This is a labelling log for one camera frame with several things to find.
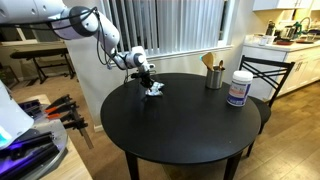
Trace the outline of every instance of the utensil holder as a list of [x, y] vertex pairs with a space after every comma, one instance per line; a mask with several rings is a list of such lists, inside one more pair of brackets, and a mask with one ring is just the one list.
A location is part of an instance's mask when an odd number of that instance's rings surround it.
[[206, 77], [206, 87], [210, 89], [220, 89], [222, 86], [224, 70], [224, 67], [220, 69], [219, 66], [214, 66], [213, 71], [208, 69]]

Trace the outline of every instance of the plastic container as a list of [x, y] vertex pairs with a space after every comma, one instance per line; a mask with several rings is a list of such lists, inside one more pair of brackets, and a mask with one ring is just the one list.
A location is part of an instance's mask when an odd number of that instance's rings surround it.
[[262, 39], [262, 36], [263, 35], [261, 34], [254, 34], [252, 37], [252, 44], [259, 44]]
[[276, 37], [277, 36], [267, 36], [267, 39], [268, 39], [267, 44], [273, 44], [273, 41]]
[[235, 71], [230, 85], [227, 102], [233, 106], [244, 106], [252, 83], [253, 74], [248, 71]]
[[268, 42], [268, 38], [267, 36], [262, 36], [261, 39], [260, 39], [260, 42], [259, 42], [259, 45], [260, 46], [265, 46]]

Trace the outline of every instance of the window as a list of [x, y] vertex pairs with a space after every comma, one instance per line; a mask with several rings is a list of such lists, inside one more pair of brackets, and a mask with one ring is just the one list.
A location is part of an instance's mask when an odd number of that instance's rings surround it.
[[107, 18], [121, 33], [119, 52], [143, 46], [148, 57], [226, 46], [234, 0], [107, 0]]
[[26, 26], [26, 28], [0, 27], [0, 42], [4, 45], [17, 45], [60, 40], [51, 31], [32, 30], [32, 27], [48, 29], [46, 25]]

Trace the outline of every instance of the white jar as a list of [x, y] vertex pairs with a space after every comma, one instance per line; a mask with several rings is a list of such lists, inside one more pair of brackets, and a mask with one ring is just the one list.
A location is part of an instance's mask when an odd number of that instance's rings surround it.
[[233, 106], [244, 106], [250, 90], [253, 74], [248, 71], [235, 71], [230, 85], [227, 102]]

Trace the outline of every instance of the black round table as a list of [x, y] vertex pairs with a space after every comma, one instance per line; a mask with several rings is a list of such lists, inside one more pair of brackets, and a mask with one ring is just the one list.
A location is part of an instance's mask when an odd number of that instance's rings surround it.
[[126, 153], [131, 179], [139, 179], [137, 157], [164, 164], [201, 164], [228, 159], [224, 179], [232, 179], [243, 149], [258, 134], [260, 114], [227, 103], [229, 85], [205, 87], [205, 77], [167, 73], [152, 76], [164, 83], [163, 96], [145, 95], [138, 80], [115, 89], [101, 107], [109, 138]]

